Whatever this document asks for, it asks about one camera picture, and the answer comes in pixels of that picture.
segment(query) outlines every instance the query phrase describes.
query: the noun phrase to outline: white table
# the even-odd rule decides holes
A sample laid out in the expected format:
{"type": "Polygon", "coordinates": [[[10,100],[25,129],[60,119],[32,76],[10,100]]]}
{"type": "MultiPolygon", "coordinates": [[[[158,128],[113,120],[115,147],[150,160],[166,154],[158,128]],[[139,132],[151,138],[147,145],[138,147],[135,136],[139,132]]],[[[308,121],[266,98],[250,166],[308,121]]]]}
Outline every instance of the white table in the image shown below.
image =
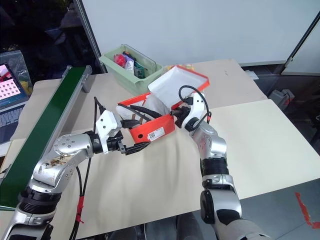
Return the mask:
{"type": "MultiPolygon", "coordinates": [[[[319,177],[317,153],[271,100],[263,100],[266,97],[235,61],[197,63],[195,68],[209,76],[211,86],[205,93],[206,96],[211,93],[215,96],[209,98],[209,105],[219,107],[218,103],[221,103],[220,108],[211,109],[211,124],[226,139],[228,166],[241,199],[319,177]],[[233,84],[238,88],[230,90],[233,84]],[[221,107],[225,102],[231,106],[221,107]],[[299,169],[301,159],[304,164],[314,166],[308,173],[299,169]]],[[[130,94],[114,82],[112,75],[95,76],[90,93],[80,94],[78,109],[72,110],[64,132],[81,133],[92,127],[93,96],[97,96],[107,109],[113,110],[117,102],[129,98],[130,94]]],[[[46,105],[45,99],[35,104],[41,109],[46,105]]],[[[27,119],[28,107],[29,103],[22,111],[19,130],[14,135],[15,140],[2,168],[15,159],[28,135],[27,131],[20,131],[20,124],[24,124],[24,118],[27,119]]],[[[124,142],[130,146],[129,133],[123,131],[123,135],[124,142]]],[[[86,166],[87,161],[79,165],[82,175],[86,166]]],[[[84,238],[198,210],[201,182],[197,147],[188,133],[181,129],[136,154],[124,156],[111,152],[109,155],[95,155],[82,212],[85,224],[79,227],[77,237],[84,238]]],[[[73,176],[52,221],[55,227],[53,240],[69,237],[78,196],[78,178],[73,176]]],[[[11,215],[12,212],[0,212],[0,220],[4,223],[0,230],[11,215]]]]}

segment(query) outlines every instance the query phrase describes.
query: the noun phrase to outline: green plastic bin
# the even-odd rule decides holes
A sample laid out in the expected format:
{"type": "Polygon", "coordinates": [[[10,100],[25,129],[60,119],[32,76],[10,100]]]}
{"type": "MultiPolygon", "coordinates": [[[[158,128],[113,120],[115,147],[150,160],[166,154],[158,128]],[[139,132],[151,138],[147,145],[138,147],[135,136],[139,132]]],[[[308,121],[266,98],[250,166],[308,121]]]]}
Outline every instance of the green plastic bin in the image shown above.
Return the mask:
{"type": "Polygon", "coordinates": [[[112,73],[115,76],[119,85],[135,96],[149,92],[148,85],[163,73],[163,67],[160,64],[126,44],[105,52],[99,57],[99,60],[106,66],[108,73],[112,73]],[[114,55],[122,54],[124,51],[129,52],[145,68],[145,78],[136,77],[133,73],[114,62],[114,55]]]}

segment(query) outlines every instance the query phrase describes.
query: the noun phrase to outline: laptop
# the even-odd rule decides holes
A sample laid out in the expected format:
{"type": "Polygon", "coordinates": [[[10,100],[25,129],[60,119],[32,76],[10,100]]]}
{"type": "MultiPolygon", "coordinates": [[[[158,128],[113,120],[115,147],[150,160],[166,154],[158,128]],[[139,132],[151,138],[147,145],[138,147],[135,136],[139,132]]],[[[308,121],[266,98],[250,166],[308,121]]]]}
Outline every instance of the laptop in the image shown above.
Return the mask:
{"type": "Polygon", "coordinates": [[[28,101],[22,85],[7,63],[0,65],[0,144],[10,141],[20,113],[28,101]]]}

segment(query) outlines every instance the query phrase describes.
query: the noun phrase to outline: red tape on floor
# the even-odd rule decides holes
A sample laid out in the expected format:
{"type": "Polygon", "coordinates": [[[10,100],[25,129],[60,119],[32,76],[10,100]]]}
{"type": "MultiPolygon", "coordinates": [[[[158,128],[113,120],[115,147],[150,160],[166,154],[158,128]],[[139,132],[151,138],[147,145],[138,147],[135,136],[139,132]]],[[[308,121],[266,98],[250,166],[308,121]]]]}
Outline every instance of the red tape on floor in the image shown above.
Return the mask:
{"type": "Polygon", "coordinates": [[[306,224],[312,226],[313,229],[320,229],[320,221],[312,222],[311,217],[308,213],[308,209],[307,209],[306,205],[301,200],[301,194],[299,192],[296,192],[295,196],[296,196],[296,199],[298,200],[298,203],[300,205],[300,208],[301,208],[301,211],[304,216],[306,224]]]}

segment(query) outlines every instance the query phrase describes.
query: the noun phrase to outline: barcode label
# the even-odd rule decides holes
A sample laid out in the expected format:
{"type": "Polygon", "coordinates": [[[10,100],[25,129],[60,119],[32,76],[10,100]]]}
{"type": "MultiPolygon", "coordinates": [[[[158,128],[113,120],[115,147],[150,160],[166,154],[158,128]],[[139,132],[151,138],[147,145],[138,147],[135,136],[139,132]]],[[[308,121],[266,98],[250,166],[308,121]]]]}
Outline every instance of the barcode label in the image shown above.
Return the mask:
{"type": "Polygon", "coordinates": [[[158,128],[157,130],[154,130],[153,132],[150,132],[150,133],[148,134],[148,137],[147,137],[147,138],[150,140],[150,142],[152,142],[152,141],[160,138],[160,137],[163,136],[163,135],[165,135],[165,129],[164,129],[164,127],[162,126],[162,127],[158,128]]]}

